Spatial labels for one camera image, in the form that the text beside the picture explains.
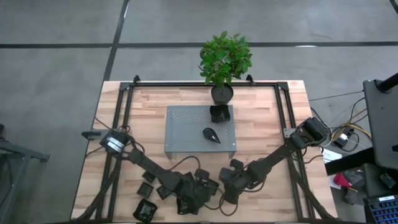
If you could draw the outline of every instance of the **wire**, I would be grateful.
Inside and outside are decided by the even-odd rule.
[[[315,99],[312,99],[312,100],[309,100],[309,101],[323,100],[323,99],[328,99],[328,98],[333,98],[333,97],[338,97],[338,96],[346,96],[346,95],[355,94],[355,93],[362,93],[362,92],[363,92],[363,90],[362,91],[355,91],[355,92],[352,92],[352,93],[344,93],[344,94],[339,94],[339,95],[334,95],[334,96],[326,96],[326,97],[321,97],[321,98],[315,98]]]
[[[131,130],[131,127],[130,126],[128,126],[128,125],[126,125],[126,126],[120,126],[119,128],[118,128],[118,132],[120,132],[120,129],[121,128],[125,128],[125,133],[129,133],[130,132],[130,130]]]
[[[108,125],[104,124],[102,121],[100,121],[97,117],[94,117],[95,120],[97,120],[98,122],[100,122],[103,126],[105,126],[106,128],[108,128],[109,130],[112,130],[112,128],[108,127]]]
[[[219,187],[212,186],[212,185],[209,185],[209,187],[217,188],[217,190],[221,193],[221,197],[224,196],[224,192],[223,192]],[[210,210],[217,210],[217,209],[220,209],[220,208],[221,208],[221,205],[220,205],[220,204],[218,204],[218,206],[215,207],[215,208],[211,208],[211,207],[208,206],[207,204],[203,204],[203,206],[205,206],[206,208],[208,208],[208,209],[210,209]]]
[[[367,131],[365,131],[361,126],[359,126],[357,124],[351,124],[350,127],[357,129],[358,131],[361,131],[369,138],[369,140],[372,141],[372,136]]]
[[[236,203],[235,209],[234,209],[231,213],[229,213],[229,214],[225,213],[225,212],[223,211],[223,209],[221,208],[221,206],[224,204],[225,194],[224,194],[224,192],[223,192],[219,187],[217,187],[217,190],[221,193],[220,200],[218,201],[218,206],[215,207],[215,208],[211,208],[211,207],[209,207],[209,206],[206,205],[206,204],[204,204],[204,206],[205,206],[206,208],[210,209],[210,210],[217,210],[217,209],[219,209],[220,212],[221,212],[223,215],[227,216],[227,217],[230,217],[231,215],[235,214],[235,212],[238,210],[238,203]]]
[[[173,167],[167,169],[167,171],[174,170],[178,165],[180,165],[183,161],[186,161],[186,160],[189,159],[189,158],[195,159],[195,160],[198,162],[198,169],[200,169],[200,161],[199,161],[199,159],[198,159],[196,156],[187,156],[187,157],[183,158],[180,162],[178,162],[177,164],[175,164]]]
[[[333,118],[333,119],[329,122],[329,124],[332,124],[332,122],[334,122],[335,119],[337,119],[341,114],[343,114],[345,111],[347,111],[348,109],[350,109],[350,108],[351,108],[352,106],[354,106],[356,103],[357,103],[357,102],[355,102],[355,103],[353,103],[352,105],[350,105],[350,106],[348,106],[347,108],[345,108],[342,112],[340,112],[337,116],[335,116],[335,118]]]
[[[143,153],[145,154],[145,148],[144,148],[144,146],[142,146],[142,144],[139,144],[138,142],[135,142],[135,143],[141,147],[141,150],[142,150]]]
[[[99,148],[96,148],[96,149],[92,150],[91,152],[87,153],[85,157],[87,158],[90,154],[92,154],[92,153],[94,153],[94,152],[96,152],[96,151],[98,151],[98,150],[100,150],[100,149],[102,149],[102,148],[103,148],[103,146],[101,146],[101,147],[99,147]]]
[[[362,101],[362,100],[364,100],[364,99],[365,99],[365,97],[359,99],[357,102],[354,103],[353,109],[351,110],[351,116],[349,117],[349,121],[348,121],[347,123],[351,123],[351,120],[352,120],[355,116],[359,115],[360,113],[362,113],[362,112],[365,110],[365,109],[363,109],[362,111],[358,112],[355,116],[353,116],[355,106],[356,106],[360,101]]]
[[[260,187],[259,189],[256,189],[256,190],[243,190],[243,191],[244,191],[244,192],[248,192],[248,193],[256,193],[256,192],[259,192],[260,190],[262,190],[262,188],[264,187],[265,183],[266,183],[266,180],[263,180],[263,181],[262,181],[262,184],[261,184],[261,187]]]
[[[362,120],[363,120],[365,117],[367,117],[367,116],[368,116],[368,114],[366,114],[365,116],[363,116],[361,119],[359,119],[359,120],[353,122],[352,124],[355,124],[355,123],[358,123],[359,121],[362,121]]]
[[[287,157],[287,156],[282,156],[283,158],[285,158],[285,159],[292,159],[292,160],[294,160],[294,161],[297,161],[297,162],[300,162],[300,163],[303,163],[303,164],[309,164],[309,163],[311,163],[314,159],[316,159],[316,158],[318,158],[318,157],[323,157],[323,155],[317,155],[317,156],[314,156],[314,157],[312,157],[309,161],[307,161],[307,162],[303,162],[303,161],[300,161],[300,160],[298,160],[298,159],[294,159],[294,158],[290,158],[290,157]]]
[[[9,174],[9,178],[10,178],[10,187],[8,188],[6,195],[4,196],[3,200],[0,203],[0,208],[2,207],[2,205],[4,204],[6,199],[8,198],[8,195],[10,194],[11,189],[12,189],[12,185],[13,185],[10,160],[9,160],[9,158],[7,156],[6,156],[6,159],[7,159],[6,161],[7,161],[7,164],[8,164],[8,174]]]
[[[219,206],[220,206],[220,212],[221,212],[223,215],[227,216],[227,217],[229,217],[229,216],[235,214],[235,212],[238,210],[238,202],[236,202],[236,207],[235,207],[235,209],[233,210],[233,212],[227,214],[227,213],[225,213],[225,212],[223,211],[223,209],[221,208],[221,206],[223,205],[223,203],[224,203],[224,194],[223,194],[223,196],[220,197],[220,201],[219,201],[218,204],[219,204]]]
[[[358,136],[358,135],[357,135],[357,137],[358,137],[358,142],[354,142],[354,141],[349,140],[349,139],[347,139],[347,141],[352,142],[352,143],[355,143],[357,146],[361,146],[363,149],[365,149],[365,147],[364,147],[362,144],[359,143],[359,136]]]

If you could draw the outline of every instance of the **red object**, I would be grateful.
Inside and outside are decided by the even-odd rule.
[[[348,180],[343,176],[343,174],[336,174],[335,178],[333,178],[333,182],[343,187],[351,187],[351,184],[349,184]]]

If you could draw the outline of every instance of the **black metal frame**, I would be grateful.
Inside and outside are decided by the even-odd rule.
[[[284,95],[285,95],[286,103],[287,103],[287,111],[288,111],[288,115],[289,115],[289,119],[290,119],[290,125],[292,128],[296,127],[293,106],[292,106],[292,102],[290,99],[289,87],[288,87],[287,82],[254,82],[251,75],[248,75],[246,80],[247,80],[246,82],[232,82],[231,86],[232,87],[241,87],[241,86],[265,87],[266,86],[266,87],[274,88],[276,102],[277,102],[277,108],[278,108],[279,118],[280,118],[280,123],[281,123],[282,134],[284,132],[284,128],[287,127],[285,116],[284,116],[284,109],[283,109],[283,105],[282,105],[282,98],[280,95],[280,91],[283,91]],[[140,81],[139,77],[136,76],[132,83],[122,82],[120,84],[118,100],[116,103],[112,128],[114,128],[114,129],[118,128],[119,114],[121,112],[123,94],[124,94],[124,91],[127,89],[128,89],[128,96],[127,96],[127,101],[126,101],[126,109],[124,112],[123,124],[121,126],[122,128],[126,128],[128,121],[129,121],[129,111],[131,108],[132,94],[133,94],[134,87],[209,86],[209,85],[204,84],[204,82],[139,82],[139,81]],[[101,187],[103,187],[104,184],[106,183],[106,181],[108,180],[108,176],[110,173],[109,170],[111,168],[111,159],[112,159],[112,156],[108,153],[106,156],[106,161],[105,161],[105,165],[104,165],[103,180],[101,183]],[[299,161],[301,161],[301,162],[299,162],[299,166],[298,166],[300,176],[302,177],[304,183],[308,185],[307,173],[306,173],[305,167],[303,165],[303,157],[302,157],[301,152],[298,153],[297,159]],[[302,206],[301,206],[300,195],[299,195],[297,183],[294,180],[294,178],[292,177],[292,170],[295,170],[295,165],[291,160],[287,160],[287,161],[288,161],[288,167],[289,167],[290,183],[292,185],[292,193],[293,193],[293,199],[294,199],[294,204],[295,204],[295,212],[297,214],[298,220],[300,220],[303,218],[303,210],[302,210]],[[121,169],[121,160],[118,160],[116,162],[114,168],[118,170],[118,174],[119,174],[120,169]],[[109,207],[108,207],[108,213],[106,214],[107,220],[113,220],[114,207],[116,204],[116,196],[117,196],[117,191],[118,191],[118,181],[119,181],[119,177],[117,177],[115,179],[115,181],[113,182],[111,195],[110,195],[111,199],[109,201]],[[306,198],[306,204],[307,204],[307,210],[308,210],[308,217],[315,218],[313,206],[310,203],[307,196],[305,196],[305,198]],[[97,219],[97,220],[101,219],[102,210],[103,210],[103,200],[97,207],[95,219]]]
[[[6,156],[10,162],[12,175],[12,182],[10,183],[11,188],[6,195],[4,204],[0,207],[0,224],[7,223],[12,212],[12,208],[17,200],[18,191],[22,185],[22,181],[25,177],[25,173],[31,159],[38,159],[40,162],[47,162],[50,158],[49,154],[42,154],[40,152],[27,149],[22,146],[12,144],[5,139],[0,138],[0,151],[6,151],[5,154],[0,156]]]

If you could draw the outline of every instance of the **wire bundle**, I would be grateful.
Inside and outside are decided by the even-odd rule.
[[[329,125],[327,125],[325,122],[323,122],[323,120],[321,119],[321,117],[319,116],[319,114],[318,114],[313,108],[311,108],[311,110],[315,113],[315,115],[320,119],[320,121],[321,121],[323,124],[325,124],[325,125],[328,127],[328,129],[329,129],[329,131],[330,131],[330,135],[329,135],[330,141],[329,141],[329,143],[328,143],[327,145],[321,145],[322,147],[327,147],[327,146],[329,146],[330,144],[332,144],[332,145],[334,145],[334,146],[340,148],[341,150],[343,150],[343,151],[345,151],[345,152],[352,152],[352,151],[354,151],[358,146],[361,146],[362,148],[365,149],[365,147],[364,147],[362,144],[359,143],[359,142],[360,142],[360,137],[359,137],[359,135],[358,135],[357,133],[355,133],[355,132],[353,133],[353,135],[356,136],[356,139],[357,139],[356,141],[352,141],[352,140],[350,140],[350,139],[347,139],[349,142],[352,142],[352,143],[355,144],[355,146],[354,146],[352,149],[344,149],[343,147],[340,147],[340,146],[337,146],[337,145],[333,144],[333,141],[336,141],[336,140],[341,136],[341,134],[343,133],[343,131],[345,130],[345,128],[347,128],[347,127],[351,127],[351,128],[353,128],[355,131],[359,131],[359,132],[365,134],[370,140],[372,139],[372,136],[371,136],[367,131],[365,131],[360,125],[357,124],[359,121],[362,121],[364,118],[366,118],[366,117],[368,116],[368,114],[362,116],[361,118],[357,119],[356,121],[353,121],[354,118],[358,117],[360,114],[362,114],[364,111],[366,111],[366,108],[365,108],[365,109],[361,110],[360,112],[354,114],[355,106],[356,106],[360,101],[362,101],[362,100],[364,100],[364,98],[359,99],[359,100],[356,101],[354,104],[352,104],[351,106],[349,106],[349,107],[347,107],[345,110],[343,110],[343,111],[342,111],[340,114],[338,114],[335,118],[333,118],[332,121],[330,121],[330,123],[332,123],[337,117],[339,117],[342,113],[344,113],[345,111],[347,111],[348,109],[350,109],[350,108],[352,107],[352,109],[351,109],[351,115],[350,115],[350,117],[349,117],[349,120],[347,120],[345,123],[343,123],[343,124],[341,124],[341,125],[339,125],[339,126],[337,126],[337,127],[334,127],[334,128],[331,128]]]

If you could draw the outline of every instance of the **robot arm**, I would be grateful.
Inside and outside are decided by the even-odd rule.
[[[288,158],[292,153],[298,150],[305,149],[307,146],[318,146],[328,136],[328,130],[316,118],[306,119],[297,129],[289,136],[286,143],[280,148],[276,149],[269,156],[260,158],[250,162],[246,167],[241,161],[236,159],[231,160],[230,166],[234,169],[222,168],[219,179],[224,183],[224,199],[225,201],[237,204],[239,195],[245,189],[253,189],[260,184],[264,184],[267,174],[272,167],[278,164],[285,158]],[[292,170],[293,178],[298,182],[303,191],[308,195],[310,200],[315,200],[315,208],[319,208],[319,213],[326,213],[324,217],[333,218],[327,214],[326,210],[322,209],[315,196],[311,193],[296,170]]]

